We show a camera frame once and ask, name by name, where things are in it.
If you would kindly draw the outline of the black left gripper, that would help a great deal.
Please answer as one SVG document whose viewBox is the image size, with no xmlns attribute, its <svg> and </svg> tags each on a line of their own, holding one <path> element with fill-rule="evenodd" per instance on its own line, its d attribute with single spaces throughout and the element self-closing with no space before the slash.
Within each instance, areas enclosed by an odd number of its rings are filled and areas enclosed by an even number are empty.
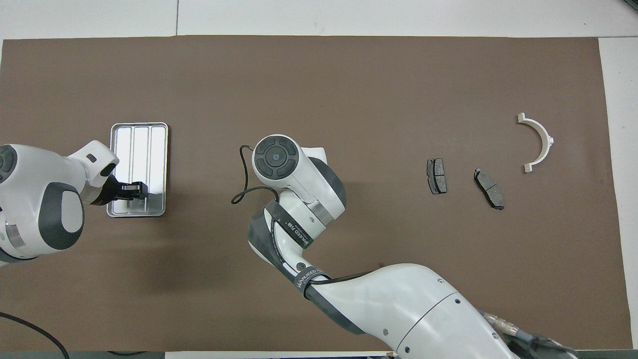
<svg viewBox="0 0 638 359">
<path fill-rule="evenodd" d="M 93 201 L 94 206 L 104 206 L 115 200 L 136 200 L 146 198 L 145 193 L 125 192 L 148 192 L 148 186 L 144 182 L 119 182 L 114 175 L 109 175 L 98 197 Z"/>
</svg>

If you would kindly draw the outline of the silver metal tray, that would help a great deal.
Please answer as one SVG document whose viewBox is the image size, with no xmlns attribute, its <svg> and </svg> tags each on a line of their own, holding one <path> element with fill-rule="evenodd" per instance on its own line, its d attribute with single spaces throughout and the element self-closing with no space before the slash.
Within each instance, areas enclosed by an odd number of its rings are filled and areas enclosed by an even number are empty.
<svg viewBox="0 0 638 359">
<path fill-rule="evenodd" d="M 115 200 L 111 217 L 158 217 L 166 209 L 168 125 L 164 122 L 117 123 L 110 130 L 110 149 L 119 159 L 114 176 L 120 182 L 142 182 L 146 197 Z"/>
</svg>

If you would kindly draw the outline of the brown table mat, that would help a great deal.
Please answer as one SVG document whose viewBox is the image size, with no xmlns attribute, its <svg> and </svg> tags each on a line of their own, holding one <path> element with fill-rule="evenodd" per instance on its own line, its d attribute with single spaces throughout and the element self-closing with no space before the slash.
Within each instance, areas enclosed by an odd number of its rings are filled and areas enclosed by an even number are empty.
<svg viewBox="0 0 638 359">
<path fill-rule="evenodd" d="M 538 121 L 554 138 L 546 159 Z M 0 269 L 0 311 L 68 350 L 382 351 L 249 247 L 272 198 L 239 146 L 321 146 L 346 211 L 305 251 L 333 277 L 394 263 L 577 349 L 630 348 L 608 116 L 594 38 L 175 36 L 5 41 L 0 144 L 75 152 L 114 123 L 169 126 L 166 212 L 86 208 L 76 245 Z M 432 194 L 428 159 L 447 192 Z M 502 190 L 490 206 L 480 168 Z"/>
</svg>

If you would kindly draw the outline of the short dark brake pad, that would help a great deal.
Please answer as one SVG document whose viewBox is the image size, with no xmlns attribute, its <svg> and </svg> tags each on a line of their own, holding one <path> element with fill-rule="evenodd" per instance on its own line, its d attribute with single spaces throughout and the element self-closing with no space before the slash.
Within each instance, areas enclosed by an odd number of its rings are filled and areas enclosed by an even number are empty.
<svg viewBox="0 0 638 359">
<path fill-rule="evenodd" d="M 447 192 L 442 158 L 428 159 L 427 175 L 428 185 L 432 194 L 443 194 Z"/>
</svg>

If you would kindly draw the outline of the long dark brake pad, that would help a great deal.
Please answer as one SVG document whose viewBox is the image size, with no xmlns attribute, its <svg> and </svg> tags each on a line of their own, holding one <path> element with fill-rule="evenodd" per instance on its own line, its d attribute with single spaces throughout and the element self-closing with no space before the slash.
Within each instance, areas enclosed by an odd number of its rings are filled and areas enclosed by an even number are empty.
<svg viewBox="0 0 638 359">
<path fill-rule="evenodd" d="M 502 190 L 499 188 L 497 183 L 480 168 L 476 169 L 474 173 L 474 179 L 476 184 L 481 189 L 483 194 L 485 195 L 487 201 L 490 206 L 497 210 L 504 209 L 504 196 Z"/>
</svg>

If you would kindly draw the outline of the white semicircular bracket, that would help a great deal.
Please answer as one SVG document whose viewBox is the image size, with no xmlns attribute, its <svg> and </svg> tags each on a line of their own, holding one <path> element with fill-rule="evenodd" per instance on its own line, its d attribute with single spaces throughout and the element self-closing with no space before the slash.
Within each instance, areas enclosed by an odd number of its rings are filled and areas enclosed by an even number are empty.
<svg viewBox="0 0 638 359">
<path fill-rule="evenodd" d="M 533 162 L 525 163 L 523 165 L 524 172 L 530 173 L 533 171 L 534 166 L 537 166 L 546 159 L 547 155 L 550 152 L 551 146 L 554 145 L 554 138 L 549 134 L 544 125 L 536 120 L 527 117 L 524 112 L 520 112 L 519 114 L 517 114 L 517 122 L 519 124 L 524 124 L 532 127 L 539 134 L 541 140 L 541 151 L 536 160 Z"/>
</svg>

